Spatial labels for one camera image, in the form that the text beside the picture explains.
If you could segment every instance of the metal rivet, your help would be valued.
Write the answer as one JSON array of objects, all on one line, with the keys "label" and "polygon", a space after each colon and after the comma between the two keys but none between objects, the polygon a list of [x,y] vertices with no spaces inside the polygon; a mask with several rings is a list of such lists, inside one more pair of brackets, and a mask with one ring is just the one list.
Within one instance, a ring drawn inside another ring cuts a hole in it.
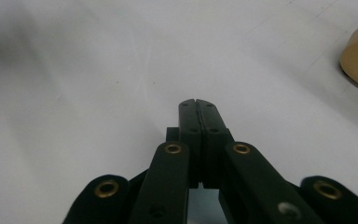
[{"label": "metal rivet", "polygon": [[119,185],[114,179],[104,180],[94,190],[94,193],[99,198],[108,198],[118,192]]},{"label": "metal rivet", "polygon": [[278,210],[282,215],[288,217],[291,220],[300,220],[302,218],[301,211],[292,203],[278,203]]},{"label": "metal rivet", "polygon": [[322,180],[316,181],[313,184],[313,188],[324,197],[332,200],[337,200],[342,197],[341,190]]},{"label": "metal rivet", "polygon": [[182,151],[182,147],[176,144],[167,145],[164,149],[167,153],[170,154],[177,154]]},{"label": "metal rivet", "polygon": [[244,144],[234,145],[233,149],[234,149],[234,151],[236,151],[237,153],[240,153],[240,154],[248,154],[249,152],[251,152],[251,149]]}]

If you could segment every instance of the white background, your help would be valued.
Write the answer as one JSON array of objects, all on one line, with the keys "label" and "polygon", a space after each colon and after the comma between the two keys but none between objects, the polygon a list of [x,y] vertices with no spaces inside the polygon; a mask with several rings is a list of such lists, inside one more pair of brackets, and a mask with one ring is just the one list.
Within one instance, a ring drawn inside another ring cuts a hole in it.
[{"label": "white background", "polygon": [[[180,102],[217,105],[287,180],[358,194],[358,0],[0,0],[0,223],[61,223],[95,177],[145,170]],[[227,223],[191,190],[188,223]]]}]

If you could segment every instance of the white table surface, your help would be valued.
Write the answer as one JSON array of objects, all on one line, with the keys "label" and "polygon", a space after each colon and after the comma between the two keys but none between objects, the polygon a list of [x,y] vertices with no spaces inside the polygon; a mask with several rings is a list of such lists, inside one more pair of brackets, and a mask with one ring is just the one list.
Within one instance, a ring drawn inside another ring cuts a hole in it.
[{"label": "white table surface", "polygon": [[[61,223],[95,177],[145,170],[180,102],[217,105],[287,180],[358,194],[358,0],[0,0],[0,224]],[[191,190],[188,223],[227,223]]]}]

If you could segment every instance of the screw hole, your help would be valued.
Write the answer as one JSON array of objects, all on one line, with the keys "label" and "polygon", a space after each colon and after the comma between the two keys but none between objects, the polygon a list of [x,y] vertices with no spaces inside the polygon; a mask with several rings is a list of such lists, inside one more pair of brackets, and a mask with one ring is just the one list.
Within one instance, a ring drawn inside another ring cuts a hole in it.
[{"label": "screw hole", "polygon": [[316,181],[313,184],[313,188],[324,197],[332,200],[337,200],[342,197],[341,190],[322,180]]},{"label": "screw hole", "polygon": [[251,152],[251,149],[244,145],[244,144],[237,144],[234,146],[234,151],[236,151],[237,153],[240,153],[240,154],[248,154],[249,152]]},{"label": "screw hole", "polygon": [[115,180],[105,180],[95,188],[94,193],[99,198],[109,198],[118,192],[118,188],[118,183]]},{"label": "screw hole", "polygon": [[180,153],[182,151],[182,147],[180,147],[179,145],[175,145],[175,144],[167,145],[164,149],[167,153],[170,153],[170,154],[176,154],[176,153]]},{"label": "screw hole", "polygon": [[164,217],[166,213],[167,209],[162,204],[153,204],[149,210],[149,215],[153,218]]},{"label": "screw hole", "polygon": [[280,213],[291,220],[300,220],[302,218],[301,211],[292,203],[282,202],[278,204]]}]

